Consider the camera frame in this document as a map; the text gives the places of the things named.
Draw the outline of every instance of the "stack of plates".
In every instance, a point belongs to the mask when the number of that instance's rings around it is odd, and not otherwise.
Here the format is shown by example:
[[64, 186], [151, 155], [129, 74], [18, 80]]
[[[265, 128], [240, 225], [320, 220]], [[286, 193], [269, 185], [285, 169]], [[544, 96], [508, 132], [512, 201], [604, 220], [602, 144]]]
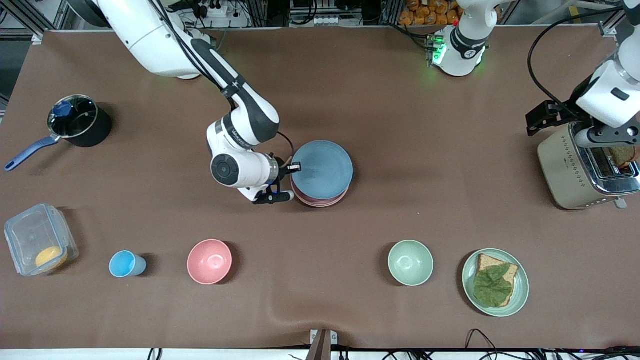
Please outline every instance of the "stack of plates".
[[347, 194], [353, 164], [340, 145], [326, 140], [307, 143], [293, 156], [293, 162], [302, 166], [302, 171], [291, 176], [291, 187], [303, 204], [326, 208]]

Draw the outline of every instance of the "green bowl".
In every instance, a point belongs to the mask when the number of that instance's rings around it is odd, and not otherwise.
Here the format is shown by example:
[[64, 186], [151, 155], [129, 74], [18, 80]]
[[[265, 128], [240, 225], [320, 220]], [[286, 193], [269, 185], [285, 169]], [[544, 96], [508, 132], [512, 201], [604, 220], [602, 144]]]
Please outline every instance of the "green bowl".
[[415, 240], [403, 240], [389, 252], [389, 271], [402, 285], [424, 284], [433, 273], [433, 256], [429, 249]]
[[[506, 261], [508, 263], [518, 265], [518, 272], [516, 273], [515, 280], [513, 281], [513, 295], [511, 296], [511, 300], [509, 304], [505, 307], [488, 307], [480, 301], [476, 299], [474, 295], [474, 278], [476, 277], [476, 271], [478, 268], [478, 257], [480, 254], [491, 256], [492, 258], [496, 258], [498, 260]], [[498, 249], [483, 249], [478, 250], [473, 253], [467, 259], [465, 266], [462, 269], [462, 287], [465, 289], [465, 293], [467, 297], [471, 301], [471, 303], [478, 308], [478, 310], [482, 311], [485, 314], [496, 316], [496, 317], [505, 317], [511, 316], [520, 309], [524, 307], [524, 304], [527, 303], [527, 299], [529, 298], [529, 278], [527, 277], [527, 272], [524, 271], [524, 267], [522, 264], [514, 258], [511, 254], [506, 251], [498, 250]]]

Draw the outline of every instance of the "blue lid knob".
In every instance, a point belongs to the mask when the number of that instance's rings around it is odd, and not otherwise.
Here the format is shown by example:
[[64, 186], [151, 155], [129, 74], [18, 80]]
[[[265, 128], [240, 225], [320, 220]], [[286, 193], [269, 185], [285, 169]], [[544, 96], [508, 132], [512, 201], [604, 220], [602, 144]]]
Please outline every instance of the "blue lid knob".
[[67, 117], [71, 114], [73, 110], [73, 106], [71, 106], [71, 102], [61, 101], [53, 107], [53, 115], [57, 117]]

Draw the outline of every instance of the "black cable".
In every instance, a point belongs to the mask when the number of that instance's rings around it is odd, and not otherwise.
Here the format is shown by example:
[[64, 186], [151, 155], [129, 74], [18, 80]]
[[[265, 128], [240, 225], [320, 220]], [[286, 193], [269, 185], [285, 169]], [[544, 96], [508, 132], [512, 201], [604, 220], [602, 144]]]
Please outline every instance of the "black cable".
[[556, 355], [556, 360], [563, 360], [562, 356], [557, 350], [552, 350], [552, 351]]
[[[471, 329], [471, 330], [469, 330], [469, 333], [467, 334], [467, 340], [466, 340], [466, 342], [465, 342], [465, 348], [469, 348], [469, 343], [471, 342], [471, 338], [473, 338], [473, 336], [474, 336], [474, 334], [475, 334], [476, 332], [479, 332], [479, 333], [480, 333], [480, 335], [482, 335], [482, 337], [486, 340], [486, 342], [487, 342], [489, 345], [491, 345], [491, 347], [493, 348], [493, 352], [495, 353], [495, 360], [498, 360], [498, 349], [497, 349], [497, 348], [495, 348], [495, 345], [493, 344], [493, 341], [489, 340], [489, 338], [487, 337], [487, 335], [485, 335], [485, 334], [482, 332], [482, 330], [480, 330], [480, 329]], [[481, 360], [483, 360], [484, 358], [486, 358], [486, 357], [488, 357], [488, 356], [490, 356], [490, 355], [491, 355], [490, 353], [487, 353], [487, 355], [486, 355], [486, 356], [483, 356], [483, 357], [481, 358]]]
[[481, 357], [479, 360], [485, 360], [487, 357], [490, 357], [493, 354], [495, 354], [496, 359], [498, 358], [498, 355], [504, 355], [504, 356], [512, 357], [513, 359], [518, 359], [518, 360], [531, 360], [526, 357], [520, 357], [520, 356], [509, 354], [507, 352], [502, 352], [502, 351], [496, 351], [495, 353], [487, 353], [485, 356]]
[[240, 3], [240, 7], [247, 13], [247, 15], [251, 17], [251, 20], [253, 20], [253, 25], [252, 25], [253, 28], [256, 27], [255, 26], [256, 24], [258, 24], [258, 26], [262, 26], [262, 23], [267, 21], [266, 19], [255, 17], [253, 13], [249, 11], [249, 8], [246, 7], [246, 4], [243, 3], [242, 1], [238, 1], [238, 3]]
[[543, 93], [545, 93], [547, 96], [549, 96], [549, 98], [552, 99], [558, 106], [562, 107], [562, 109], [566, 110], [569, 114], [571, 114], [571, 116], [575, 117], [576, 119], [579, 119], [580, 117], [578, 115], [576, 115], [566, 105], [564, 105], [564, 103], [562, 101], [560, 101], [554, 94], [551, 94], [551, 92], [549, 90], [547, 90], [547, 88], [545, 88], [538, 81], [538, 78], [536, 78], [536, 75], [533, 72], [533, 67], [531, 66], [531, 57], [533, 55], [533, 51], [536, 48], [536, 46], [538, 45], [538, 42], [540, 42], [540, 39], [542, 39], [549, 31], [551, 31], [551, 29], [553, 29], [554, 27], [556, 27], [556, 26], [558, 26], [560, 24], [563, 24], [563, 23], [569, 22], [569, 21], [573, 21], [573, 20], [577, 20], [577, 19], [582, 19], [583, 17], [601, 15], [601, 14], [604, 14], [604, 13], [617, 12], [617, 11], [620, 11], [620, 10], [622, 10], [622, 7], [611, 8], [611, 9], [606, 9], [606, 10], [600, 10], [600, 11], [591, 12], [591, 13], [585, 13], [585, 14], [576, 15], [576, 16], [568, 17], [566, 19], [557, 21], [557, 22], [553, 23], [552, 25], [550, 25], [548, 28], [546, 28], [544, 31], [542, 31], [540, 33], [540, 35], [538, 35], [538, 37], [535, 39], [533, 44], [531, 45], [531, 49], [529, 50], [529, 55], [527, 56], [527, 67], [529, 68], [529, 75], [531, 76], [531, 79], [536, 84], [536, 86], [540, 90], [542, 90]]
[[[313, 15], [311, 15], [312, 7], [315, 8]], [[311, 22], [316, 17], [317, 14], [318, 14], [318, 1], [314, 0], [314, 2], [311, 5], [309, 5], [309, 14], [307, 15], [306, 20], [304, 20], [303, 22], [295, 22], [289, 19], [289, 21], [291, 22], [291, 24], [294, 24], [294, 25], [306, 25], [309, 22]]]
[[528, 356], [531, 356], [531, 357], [533, 357], [534, 359], [537, 359], [537, 360], [547, 360], [547, 353], [545, 353], [545, 351], [542, 350], [541, 348], [539, 348], [537, 352], [533, 352], [531, 354], [526, 352], [525, 354], [527, 354]]
[[[151, 348], [151, 350], [149, 350], [149, 356], [147, 356], [147, 360], [151, 360], [151, 355], [153, 355], [155, 349], [156, 348]], [[162, 357], [162, 348], [159, 348], [158, 355], [156, 356], [155, 360], [160, 360], [161, 357]]]
[[394, 358], [394, 360], [398, 360], [398, 358], [394, 355], [396, 352], [398, 352], [398, 351], [389, 352], [389, 353], [387, 354], [387, 356], [385, 356], [385, 357], [383, 357], [383, 358], [382, 358], [382, 360], [387, 360], [387, 358], [388, 358], [389, 356], [390, 356], [390, 357], [393, 357], [393, 358]]
[[417, 360], [432, 360], [431, 355], [433, 355], [433, 352], [427, 354], [424, 350], [408, 350], [407, 353], [411, 354]]
[[382, 26], [390, 26], [391, 28], [394, 28], [394, 29], [400, 31], [401, 33], [403, 33], [403, 34], [405, 34], [405, 35], [407, 35], [409, 37], [423, 38], [423, 39], [427, 38], [427, 35], [420, 35], [420, 34], [412, 33], [408, 29], [403, 29], [403, 28], [399, 27], [396, 24], [391, 24], [390, 22], [384, 22], [384, 23], [382, 23], [380, 25], [382, 25]]
[[[287, 137], [287, 135], [284, 135], [283, 133], [281, 133], [279, 131], [278, 131], [278, 135], [282, 136], [284, 138], [284, 140], [287, 140], [287, 142], [291, 146], [291, 156], [293, 156], [293, 154], [296, 152], [296, 148], [293, 146], [293, 143], [291, 142], [291, 139], [289, 139]], [[349, 358], [349, 350], [347, 350], [347, 359], [348, 358]]]
[[[186, 3], [186, 0], [180, 0], [180, 1], [178, 1], [177, 3], [175, 3], [175, 4], [172, 4], [171, 6], [174, 6], [174, 7], [175, 7], [175, 6], [177, 6], [177, 5], [180, 5], [181, 3]], [[186, 10], [186, 9], [180, 9], [180, 10], [167, 10], [166, 12], [168, 12], [168, 13], [177, 13], [177, 12], [181, 12], [181, 11], [183, 11], [183, 10]]]
[[572, 358], [574, 358], [575, 360], [582, 360], [582, 358], [581, 358], [581, 357], [576, 356], [573, 352], [570, 352], [570, 351], [567, 351], [567, 350], [563, 350], [563, 349], [560, 349], [560, 350], [562, 350], [562, 351], [566, 352], [567, 354], [569, 354], [569, 356], [571, 356], [571, 357], [572, 357]]
[[[155, 1], [154, 0], [148, 0], [148, 2], [150, 3], [151, 7], [153, 7], [153, 9], [156, 11], [156, 13], [160, 16], [160, 19], [162, 19], [165, 22], [165, 24], [167, 25], [167, 27], [169, 28], [171, 33], [175, 36], [175, 39], [178, 42], [178, 45], [180, 45], [180, 48], [182, 49], [182, 52], [187, 57], [189, 62], [191, 62], [191, 64], [196, 68], [197, 71], [199, 71], [205, 78], [207, 78], [214, 85], [216, 85], [218, 90], [220, 90], [220, 92], [222, 92], [223, 91], [222, 86], [220, 86], [220, 84], [218, 84], [216, 82], [216, 80], [213, 78], [213, 76], [211, 76], [211, 73], [202, 64], [200, 59], [198, 59], [198, 57], [193, 53], [191, 48], [184, 42], [184, 40], [177, 33], [177, 31], [173, 27], [173, 22], [169, 18], [169, 15], [167, 14], [166, 10], [164, 9], [164, 6], [162, 5], [162, 2], [160, 0], [155, 0]], [[229, 98], [229, 99], [227, 99], [227, 101], [229, 102], [229, 105], [231, 105], [232, 109], [236, 108], [236, 104], [233, 101], [233, 99]]]
[[631, 352], [618, 352], [618, 353], [613, 353], [613, 354], [606, 354], [606, 355], [601, 355], [598, 357], [594, 357], [591, 360], [608, 360], [608, 359], [614, 359], [615, 357], [627, 357], [627, 356], [633, 356], [636, 357], [638, 359], [640, 359], [640, 354], [638, 353], [631, 353]]
[[[291, 156], [289, 156], [287, 161], [285, 161], [284, 164], [282, 164], [282, 166], [280, 166], [280, 168], [284, 168], [293, 160], [293, 155], [296, 153], [296, 148], [293, 146], [293, 142], [291, 142], [291, 139], [289, 139], [287, 137], [287, 135], [284, 135], [283, 133], [281, 133], [279, 131], [278, 131], [278, 135], [282, 136], [285, 140], [287, 140], [287, 142], [291, 146]], [[347, 359], [346, 360], [349, 360], [349, 348], [347, 348]]]

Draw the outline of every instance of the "bread slice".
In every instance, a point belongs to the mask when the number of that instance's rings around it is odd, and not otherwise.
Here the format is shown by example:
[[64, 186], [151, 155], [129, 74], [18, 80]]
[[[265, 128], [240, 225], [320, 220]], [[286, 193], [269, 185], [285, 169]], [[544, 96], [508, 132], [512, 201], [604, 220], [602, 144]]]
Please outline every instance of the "bread slice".
[[[480, 256], [478, 257], [478, 270], [476, 274], [488, 268], [489, 266], [502, 265], [504, 263], [506, 263], [506, 261], [498, 260], [496, 258], [492, 258], [491, 256], [480, 254]], [[507, 300], [505, 300], [502, 304], [500, 304], [499, 307], [505, 307], [509, 304], [509, 301], [511, 300], [511, 296], [513, 295], [513, 283], [516, 279], [517, 272], [518, 272], [518, 265], [511, 264], [511, 266], [509, 266], [509, 270], [507, 271], [507, 273], [504, 274], [504, 276], [502, 277], [503, 279], [507, 280], [511, 284], [511, 293], [509, 294], [509, 297], [507, 297]]]

